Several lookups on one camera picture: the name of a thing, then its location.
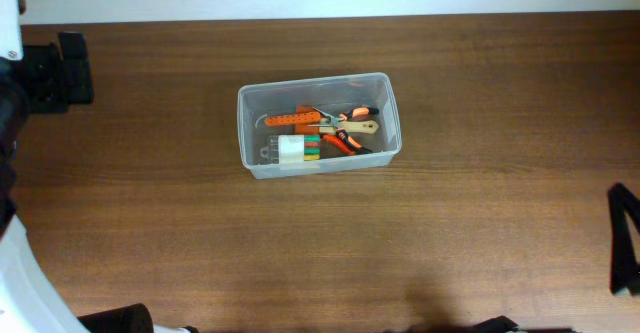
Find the orange black long-nose pliers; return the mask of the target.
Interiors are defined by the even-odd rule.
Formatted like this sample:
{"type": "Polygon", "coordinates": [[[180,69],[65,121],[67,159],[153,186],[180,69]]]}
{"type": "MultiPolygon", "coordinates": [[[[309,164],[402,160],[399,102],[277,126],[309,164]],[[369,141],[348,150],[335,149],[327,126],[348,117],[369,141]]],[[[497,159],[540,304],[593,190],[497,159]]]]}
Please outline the orange black long-nose pliers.
{"type": "Polygon", "coordinates": [[[340,113],[338,116],[334,116],[330,113],[324,112],[315,107],[313,107],[313,110],[319,112],[322,118],[320,119],[319,122],[310,124],[310,127],[342,128],[342,123],[348,121],[351,118],[377,115],[379,113],[378,108],[372,108],[372,107],[357,107],[346,113],[340,113]]]}

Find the small red diagonal cutters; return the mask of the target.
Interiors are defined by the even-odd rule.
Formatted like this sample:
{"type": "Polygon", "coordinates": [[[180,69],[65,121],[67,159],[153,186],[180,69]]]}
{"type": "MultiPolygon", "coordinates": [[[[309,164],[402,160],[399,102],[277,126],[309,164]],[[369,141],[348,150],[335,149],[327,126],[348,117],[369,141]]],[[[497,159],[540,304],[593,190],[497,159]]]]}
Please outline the small red diagonal cutters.
{"type": "Polygon", "coordinates": [[[372,150],[364,147],[353,139],[344,128],[339,128],[334,134],[321,133],[320,138],[334,145],[346,155],[371,154],[372,150]]]}

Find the orange scraper wooden handle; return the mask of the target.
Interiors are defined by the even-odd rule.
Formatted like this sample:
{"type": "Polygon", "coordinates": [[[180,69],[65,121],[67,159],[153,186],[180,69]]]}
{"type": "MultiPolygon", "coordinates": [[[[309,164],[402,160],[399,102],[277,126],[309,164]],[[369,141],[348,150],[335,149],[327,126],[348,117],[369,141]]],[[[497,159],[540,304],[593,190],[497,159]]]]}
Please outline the orange scraper wooden handle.
{"type": "MultiPolygon", "coordinates": [[[[313,112],[313,111],[315,111],[313,110],[313,107],[299,106],[297,108],[296,113],[313,112]]],[[[364,134],[375,133],[378,130],[379,125],[374,120],[362,120],[362,117],[351,118],[348,121],[343,122],[342,128],[344,128],[348,133],[364,133],[364,134]]],[[[321,134],[321,133],[334,134],[338,129],[339,128],[337,127],[310,127],[310,124],[294,125],[294,131],[296,134],[321,134]]]]}

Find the clear plastic container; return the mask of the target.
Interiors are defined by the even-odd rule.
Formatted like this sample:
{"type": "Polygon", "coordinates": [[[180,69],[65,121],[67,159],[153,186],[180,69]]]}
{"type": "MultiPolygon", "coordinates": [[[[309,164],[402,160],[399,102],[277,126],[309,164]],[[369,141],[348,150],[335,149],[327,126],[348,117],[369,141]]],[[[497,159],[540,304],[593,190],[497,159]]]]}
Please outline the clear plastic container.
{"type": "Polygon", "coordinates": [[[242,87],[238,92],[238,140],[243,165],[257,179],[310,175],[384,166],[400,152],[402,134],[396,99],[389,77],[365,73],[242,87]],[[277,138],[293,135],[292,126],[269,127],[265,119],[294,114],[304,107],[319,108],[332,115],[358,107],[371,107],[378,124],[373,134],[353,137],[369,154],[348,156],[330,143],[320,148],[320,158],[280,163],[277,138]]]}

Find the screwdriver set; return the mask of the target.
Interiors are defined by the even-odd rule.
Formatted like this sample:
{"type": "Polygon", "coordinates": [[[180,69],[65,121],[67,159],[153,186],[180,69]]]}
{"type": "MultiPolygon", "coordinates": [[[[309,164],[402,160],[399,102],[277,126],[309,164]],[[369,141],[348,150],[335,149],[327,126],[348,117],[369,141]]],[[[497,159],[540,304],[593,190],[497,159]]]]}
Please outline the screwdriver set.
{"type": "Polygon", "coordinates": [[[291,164],[320,159],[319,135],[273,135],[259,150],[269,164],[291,164]]]}

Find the orange perforated cylinder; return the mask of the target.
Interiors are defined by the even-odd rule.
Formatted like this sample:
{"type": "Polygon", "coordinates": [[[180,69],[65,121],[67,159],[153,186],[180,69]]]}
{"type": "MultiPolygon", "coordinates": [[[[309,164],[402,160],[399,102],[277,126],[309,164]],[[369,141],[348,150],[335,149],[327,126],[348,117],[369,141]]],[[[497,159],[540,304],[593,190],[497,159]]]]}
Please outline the orange perforated cylinder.
{"type": "Polygon", "coordinates": [[[320,122],[322,119],[322,114],[313,111],[313,112],[303,112],[289,115],[281,115],[281,116],[271,116],[267,117],[264,122],[269,127],[275,126],[286,126],[286,125],[308,125],[315,124],[320,122]]]}

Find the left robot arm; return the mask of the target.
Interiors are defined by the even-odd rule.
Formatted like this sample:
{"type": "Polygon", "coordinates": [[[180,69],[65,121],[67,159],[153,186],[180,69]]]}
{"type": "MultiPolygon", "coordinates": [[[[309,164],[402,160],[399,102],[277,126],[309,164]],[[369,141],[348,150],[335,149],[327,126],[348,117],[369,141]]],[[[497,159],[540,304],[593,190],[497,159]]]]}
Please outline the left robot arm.
{"type": "Polygon", "coordinates": [[[142,303],[78,316],[42,270],[18,214],[15,160],[20,132],[33,115],[65,114],[94,101],[88,47],[80,32],[55,42],[25,44],[26,0],[1,0],[1,329],[4,332],[165,332],[142,303]]]}

